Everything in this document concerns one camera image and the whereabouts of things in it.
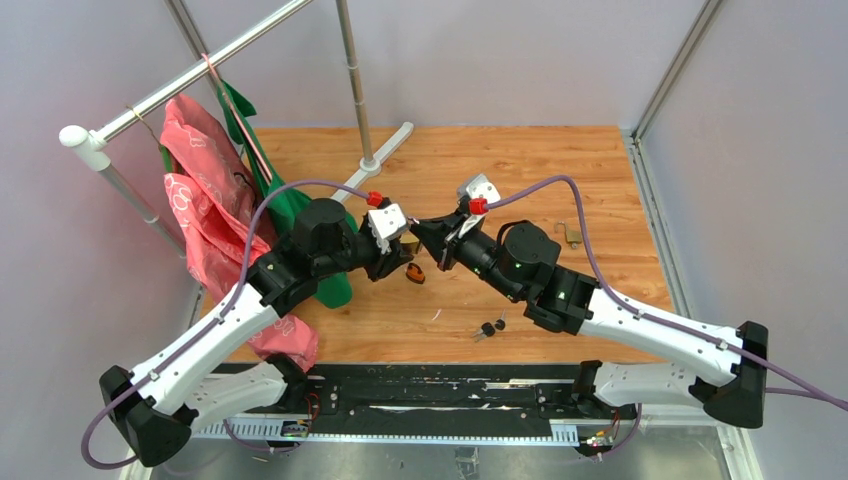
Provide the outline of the orange black Opel padlock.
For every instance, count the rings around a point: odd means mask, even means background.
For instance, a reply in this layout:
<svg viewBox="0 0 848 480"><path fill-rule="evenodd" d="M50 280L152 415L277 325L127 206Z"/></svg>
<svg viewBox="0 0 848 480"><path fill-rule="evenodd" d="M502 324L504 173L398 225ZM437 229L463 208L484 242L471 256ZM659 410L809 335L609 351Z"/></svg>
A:
<svg viewBox="0 0 848 480"><path fill-rule="evenodd" d="M409 281L417 285L423 285L426 282L426 275L423 269L414 262L407 264L405 276Z"/></svg>

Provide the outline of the black-headed key bunch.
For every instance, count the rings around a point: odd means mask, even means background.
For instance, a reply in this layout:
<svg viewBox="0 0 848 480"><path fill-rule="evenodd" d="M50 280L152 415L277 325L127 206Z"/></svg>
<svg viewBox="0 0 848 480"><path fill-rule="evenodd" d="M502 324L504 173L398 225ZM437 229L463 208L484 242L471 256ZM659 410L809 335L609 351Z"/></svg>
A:
<svg viewBox="0 0 848 480"><path fill-rule="evenodd" d="M475 342L479 342L503 331L506 327L505 314L506 311L503 310L501 315L494 322L483 323L479 329L471 335L471 338Z"/></svg>

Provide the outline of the large brass padlock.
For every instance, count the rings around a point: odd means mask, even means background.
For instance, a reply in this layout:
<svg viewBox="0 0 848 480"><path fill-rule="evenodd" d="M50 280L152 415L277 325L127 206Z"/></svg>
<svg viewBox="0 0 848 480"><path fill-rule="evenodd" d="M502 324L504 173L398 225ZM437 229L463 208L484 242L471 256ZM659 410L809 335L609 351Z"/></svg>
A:
<svg viewBox="0 0 848 480"><path fill-rule="evenodd" d="M416 256L421 251L422 245L417 239L402 240L401 247L404 252Z"/></svg>

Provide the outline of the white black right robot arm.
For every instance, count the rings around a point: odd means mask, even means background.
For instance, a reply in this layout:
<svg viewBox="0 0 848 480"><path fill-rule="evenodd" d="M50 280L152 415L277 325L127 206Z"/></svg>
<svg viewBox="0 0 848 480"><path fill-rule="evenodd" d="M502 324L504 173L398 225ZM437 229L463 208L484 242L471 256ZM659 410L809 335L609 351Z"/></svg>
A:
<svg viewBox="0 0 848 480"><path fill-rule="evenodd" d="M567 401L584 417L635 404L702 409L748 429L764 423L767 372L752 360L768 347L768 330L694 321L604 287L559 265L561 247L522 220L490 237L468 216L417 220L411 232L442 270L460 264L552 333L595 336L659 357L657 363L583 361Z"/></svg>

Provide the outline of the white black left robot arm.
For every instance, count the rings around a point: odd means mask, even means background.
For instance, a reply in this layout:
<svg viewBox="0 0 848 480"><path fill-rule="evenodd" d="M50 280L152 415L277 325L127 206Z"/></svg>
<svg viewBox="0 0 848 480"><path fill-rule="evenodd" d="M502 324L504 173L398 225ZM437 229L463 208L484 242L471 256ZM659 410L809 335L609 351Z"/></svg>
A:
<svg viewBox="0 0 848 480"><path fill-rule="evenodd" d="M369 203L353 230L342 203L311 201L197 324L147 361L101 375L104 415L136 460L160 465L193 433L240 411L274 405L293 413L304 405L306 370L281 354L218 385L203 381L238 346L312 297L320 281L356 269L378 281L410 261L399 241L409 228L401 207L387 198Z"/></svg>

